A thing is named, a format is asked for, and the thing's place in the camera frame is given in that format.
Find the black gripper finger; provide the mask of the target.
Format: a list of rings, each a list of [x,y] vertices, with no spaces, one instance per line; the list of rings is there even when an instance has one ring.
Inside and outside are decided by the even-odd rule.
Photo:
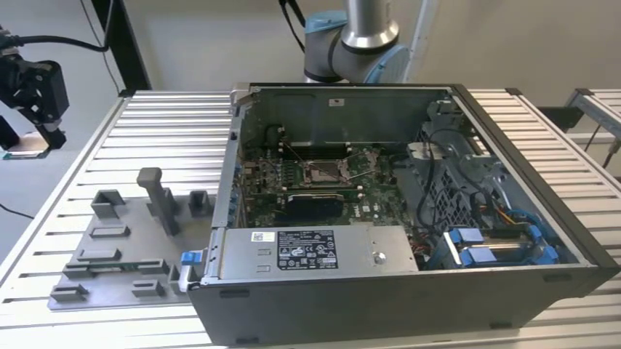
[[[20,136],[16,134],[15,129],[11,127],[6,117],[2,116],[2,125],[0,125],[0,144],[2,149],[8,151],[14,146],[19,145]]]
[[[70,107],[63,70],[52,60],[38,62],[34,73],[35,102],[34,125],[52,150],[66,144],[66,135],[59,128],[63,114]]]

